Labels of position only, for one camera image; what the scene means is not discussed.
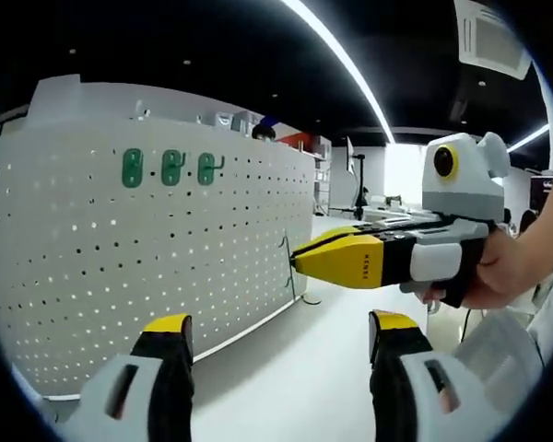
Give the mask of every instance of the led light strip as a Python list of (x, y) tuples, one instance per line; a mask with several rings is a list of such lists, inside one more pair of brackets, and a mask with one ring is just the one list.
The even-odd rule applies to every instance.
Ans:
[(511, 145), (508, 148), (508, 153), (511, 153), (516, 149), (520, 149), (523, 145), (529, 144), (531, 141), (535, 140), (536, 138), (538, 138), (542, 134), (545, 134), (548, 130), (549, 130), (549, 125), (545, 124), (543, 127), (541, 127), (540, 129), (534, 131), (532, 134), (526, 136), (525, 138), (520, 140), (518, 143), (515, 143), (515, 144)]
[(530, 134), (530, 135), (526, 136), (525, 138), (523, 138), (522, 140), (520, 140), (518, 143), (515, 143), (515, 144), (511, 145), (508, 148), (508, 153), (513, 152), (514, 150), (521, 148), (523, 145), (529, 144), (531, 141), (535, 140), (536, 138), (538, 138), (542, 134), (546, 134), (548, 132), (548, 130), (549, 130), (549, 124), (547, 123), (543, 127), (541, 127), (540, 129), (534, 131), (532, 134)]
[(342, 65), (348, 70), (348, 73), (352, 76), (354, 81), (356, 81), (360, 90), (364, 94), (365, 98), (371, 105), (372, 109), (377, 115), (379, 124), (381, 125), (385, 135), (387, 136), (387, 142), (395, 144), (394, 134), (391, 132), (391, 127), (383, 115), (383, 110), (379, 105), (379, 102), (373, 95), (367, 81), (364, 79), (362, 74), (356, 65), (352, 62), (347, 52), (344, 50), (342, 45), (335, 39), (334, 35), (330, 30), (325, 26), (322, 21), (316, 17), (313, 12), (304, 5), (300, 0), (280, 0), (287, 7), (289, 7), (295, 14), (297, 14), (305, 23), (307, 23), (328, 45), (336, 57), (340, 60)]

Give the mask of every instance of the white pegboard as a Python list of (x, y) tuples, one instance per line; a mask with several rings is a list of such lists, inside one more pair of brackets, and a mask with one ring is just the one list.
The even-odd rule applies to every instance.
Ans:
[[(144, 178), (122, 184), (129, 148)], [(178, 185), (164, 151), (185, 152)], [(208, 152), (225, 167), (197, 180)], [(313, 159), (167, 121), (85, 121), (0, 137), (0, 341), (39, 393), (76, 394), (160, 316), (194, 316), (199, 355), (292, 299), (288, 257), (311, 235)], [(305, 278), (297, 282), (305, 289)]]

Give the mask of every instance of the hand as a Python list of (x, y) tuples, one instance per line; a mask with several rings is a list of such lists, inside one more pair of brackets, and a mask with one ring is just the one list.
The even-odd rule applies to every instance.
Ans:
[[(467, 308), (502, 308), (524, 291), (524, 250), (520, 243), (496, 229), (486, 239), (477, 275), (471, 281), (463, 306)], [(442, 299), (441, 290), (428, 289), (422, 302)]]

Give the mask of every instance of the computer monitor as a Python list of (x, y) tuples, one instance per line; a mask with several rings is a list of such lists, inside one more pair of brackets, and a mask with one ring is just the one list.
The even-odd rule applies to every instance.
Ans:
[(347, 136), (347, 172), (356, 175), (354, 170), (354, 146)]
[(539, 214), (541, 213), (552, 187), (553, 175), (531, 177), (531, 197), (529, 204), (531, 210), (534, 210)]

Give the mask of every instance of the ceiling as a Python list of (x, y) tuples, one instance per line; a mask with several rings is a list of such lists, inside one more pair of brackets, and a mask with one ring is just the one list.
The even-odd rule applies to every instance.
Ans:
[[(453, 0), (304, 3), (347, 50), (392, 127), (492, 131), (514, 143), (547, 120), (533, 68), (519, 81), (459, 63)], [(278, 0), (68, 0), (24, 7), (33, 20), (19, 10), (4, 29), (13, 38), (0, 41), (0, 113), (28, 104), (39, 79), (80, 73), (83, 82), (220, 99), (335, 144), (346, 135), (355, 145), (384, 144), (345, 68)], [(433, 137), (396, 134), (408, 143)], [(512, 154), (521, 168), (545, 169), (547, 162), (547, 137)]]

